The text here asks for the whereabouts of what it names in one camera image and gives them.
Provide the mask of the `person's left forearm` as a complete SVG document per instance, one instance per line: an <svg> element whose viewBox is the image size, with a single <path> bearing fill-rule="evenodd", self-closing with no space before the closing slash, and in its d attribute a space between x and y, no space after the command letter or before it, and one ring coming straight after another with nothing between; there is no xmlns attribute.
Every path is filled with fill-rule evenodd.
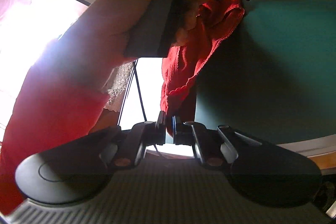
<svg viewBox="0 0 336 224"><path fill-rule="evenodd" d="M103 60L121 54L128 31L145 13L151 0L96 0L58 42L58 50L74 61Z"/></svg>

